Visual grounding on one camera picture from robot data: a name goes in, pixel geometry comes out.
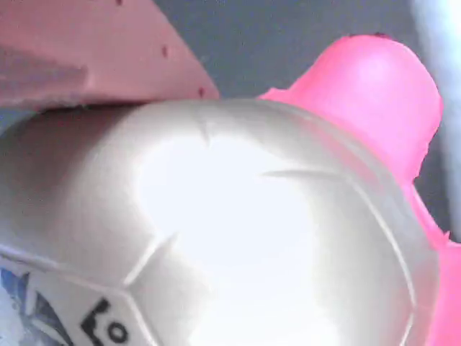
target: pink surface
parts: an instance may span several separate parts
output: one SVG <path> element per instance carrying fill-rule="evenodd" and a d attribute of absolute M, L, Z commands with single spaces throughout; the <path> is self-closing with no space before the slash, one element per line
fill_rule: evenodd
<path fill-rule="evenodd" d="M 385 162 L 439 253 L 440 289 L 428 345 L 461 345 L 461 246 L 442 233 L 413 186 L 443 108 L 416 55 L 382 35 L 343 37 L 288 90 L 271 89 L 261 98 L 324 116 Z"/>
<path fill-rule="evenodd" d="M 3 1 L 0 107 L 218 98 L 152 0 Z"/>

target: soccer ball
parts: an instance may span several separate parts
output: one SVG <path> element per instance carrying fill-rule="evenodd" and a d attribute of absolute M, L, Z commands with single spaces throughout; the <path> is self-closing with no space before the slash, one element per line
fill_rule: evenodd
<path fill-rule="evenodd" d="M 0 157 L 0 345 L 424 344 L 437 254 L 387 169 L 315 115 L 60 110 Z"/>

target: printed logo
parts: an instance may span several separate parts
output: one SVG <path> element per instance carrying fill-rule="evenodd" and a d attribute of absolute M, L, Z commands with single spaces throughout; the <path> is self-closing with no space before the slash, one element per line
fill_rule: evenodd
<path fill-rule="evenodd" d="M 49 301 L 40 292 L 30 289 L 30 273 L 16 276 L 1 269 L 0 279 L 22 324 L 23 335 L 18 346 L 74 346 Z M 27 310 L 28 306 L 32 306 L 32 311 Z"/>
<path fill-rule="evenodd" d="M 103 298 L 90 311 L 88 316 L 81 323 L 81 328 L 91 340 L 93 346 L 104 346 L 104 343 L 96 336 L 98 315 L 107 314 L 111 306 L 107 299 Z M 125 326 L 117 321 L 113 321 L 107 328 L 107 335 L 115 344 L 126 344 L 128 342 L 128 331 Z"/>

